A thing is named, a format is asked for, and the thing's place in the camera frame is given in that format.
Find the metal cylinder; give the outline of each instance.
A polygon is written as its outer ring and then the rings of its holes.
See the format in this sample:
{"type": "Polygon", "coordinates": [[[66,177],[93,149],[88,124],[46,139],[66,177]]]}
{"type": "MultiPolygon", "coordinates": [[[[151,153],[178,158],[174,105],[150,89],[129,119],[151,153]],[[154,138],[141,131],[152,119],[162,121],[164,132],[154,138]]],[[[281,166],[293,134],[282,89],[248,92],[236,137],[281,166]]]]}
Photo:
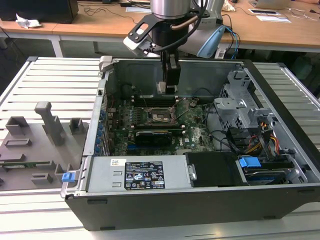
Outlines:
{"type": "Polygon", "coordinates": [[[179,19],[190,10],[191,0],[151,0],[151,11],[160,19],[179,19]]]}

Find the wooden desk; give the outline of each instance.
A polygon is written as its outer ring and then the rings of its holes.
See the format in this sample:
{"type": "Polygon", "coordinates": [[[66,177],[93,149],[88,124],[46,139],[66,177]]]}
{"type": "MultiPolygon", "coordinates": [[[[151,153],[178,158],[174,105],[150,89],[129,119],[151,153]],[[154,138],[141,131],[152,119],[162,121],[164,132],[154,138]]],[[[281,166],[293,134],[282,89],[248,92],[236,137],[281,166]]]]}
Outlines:
{"type": "MultiPolygon", "coordinates": [[[[126,8],[120,5],[106,6],[104,4],[103,6],[105,8],[101,8],[100,12],[92,15],[93,12],[85,13],[85,9],[89,9],[89,7],[79,5],[78,15],[72,24],[57,24],[52,31],[53,34],[124,39],[136,25],[135,23],[138,23],[146,15],[126,12],[126,8]]],[[[90,6],[90,8],[94,11],[94,9],[99,9],[99,6],[90,6]]]]}
{"type": "MultiPolygon", "coordinates": [[[[95,52],[98,52],[98,42],[121,43],[135,23],[145,16],[144,13],[126,12],[126,8],[119,5],[112,6],[96,2],[80,2],[80,4],[96,5],[90,6],[93,11],[99,9],[100,6],[103,7],[103,10],[89,16],[93,12],[85,13],[85,9],[88,6],[79,5],[78,15],[72,24],[43,23],[43,27],[24,29],[19,27],[15,22],[3,21],[1,26],[13,38],[50,40],[56,56],[63,57],[61,41],[94,42],[95,52]]],[[[252,8],[248,0],[239,0],[239,3],[236,3],[235,7],[237,8],[236,12],[222,12],[222,14],[230,15],[233,30],[241,38],[240,48],[320,52],[320,21],[296,18],[288,10],[281,10],[280,13],[285,14],[291,23],[260,21],[248,11],[248,9],[252,8]]],[[[290,7],[306,10],[307,16],[319,19],[318,14],[309,12],[310,9],[320,12],[316,4],[293,1],[290,3],[290,7]]],[[[230,25],[227,16],[224,16],[223,20],[225,25],[230,25]]],[[[0,37],[5,37],[3,32],[0,32],[0,37]]],[[[230,43],[231,37],[228,33],[225,33],[219,44],[216,56],[224,52],[230,43]]]]}
{"type": "MultiPolygon", "coordinates": [[[[290,8],[305,10],[306,15],[313,19],[300,19],[294,17],[289,10],[280,10],[282,16],[287,17],[291,23],[260,21],[248,9],[252,5],[247,0],[240,0],[234,5],[236,12],[222,12],[228,14],[232,20],[233,30],[241,38],[242,49],[263,49],[294,52],[319,52],[320,51],[320,19],[316,13],[310,13],[310,9],[320,12],[317,4],[292,1],[290,8]]],[[[228,16],[223,17],[223,23],[230,26],[228,16]]],[[[231,36],[225,33],[222,37],[220,49],[228,48],[231,36]]]]}

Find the white paper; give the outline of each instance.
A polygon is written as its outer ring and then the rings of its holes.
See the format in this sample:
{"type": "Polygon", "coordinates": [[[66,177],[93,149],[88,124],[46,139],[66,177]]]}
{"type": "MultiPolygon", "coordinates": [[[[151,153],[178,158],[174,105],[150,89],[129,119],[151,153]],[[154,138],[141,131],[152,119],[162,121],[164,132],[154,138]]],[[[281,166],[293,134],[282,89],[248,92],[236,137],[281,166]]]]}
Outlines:
{"type": "Polygon", "coordinates": [[[28,29],[28,28],[35,28],[35,27],[41,27],[42,25],[39,23],[38,20],[32,19],[24,19],[23,17],[20,17],[18,14],[16,15],[15,22],[18,23],[18,25],[22,28],[28,29]]]}
{"type": "Polygon", "coordinates": [[[142,8],[142,7],[138,7],[138,6],[128,6],[125,9],[126,12],[128,13],[144,13],[144,14],[150,14],[151,10],[147,9],[147,8],[142,8]]]}
{"type": "Polygon", "coordinates": [[[286,17],[276,17],[276,16],[256,16],[260,21],[267,22],[280,22],[280,23],[291,23],[286,17]]]}

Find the warning label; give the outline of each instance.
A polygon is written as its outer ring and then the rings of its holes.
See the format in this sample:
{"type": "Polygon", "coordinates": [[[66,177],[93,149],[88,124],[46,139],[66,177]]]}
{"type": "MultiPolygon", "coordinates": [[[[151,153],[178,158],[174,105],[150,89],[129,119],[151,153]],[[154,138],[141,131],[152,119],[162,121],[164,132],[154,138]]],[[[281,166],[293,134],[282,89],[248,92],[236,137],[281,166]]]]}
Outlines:
{"type": "Polygon", "coordinates": [[[124,188],[126,190],[165,188],[162,161],[126,162],[124,177],[124,188]]]}

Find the computer case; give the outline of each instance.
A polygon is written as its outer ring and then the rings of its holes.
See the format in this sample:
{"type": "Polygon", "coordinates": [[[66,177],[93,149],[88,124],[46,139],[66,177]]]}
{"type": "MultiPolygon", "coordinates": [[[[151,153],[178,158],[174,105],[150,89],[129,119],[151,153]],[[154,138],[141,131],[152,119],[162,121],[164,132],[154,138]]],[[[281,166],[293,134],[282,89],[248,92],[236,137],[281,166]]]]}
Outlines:
{"type": "Polygon", "coordinates": [[[78,13],[77,0],[0,0],[2,21],[14,21],[16,14],[41,22],[71,24],[78,13]]]}

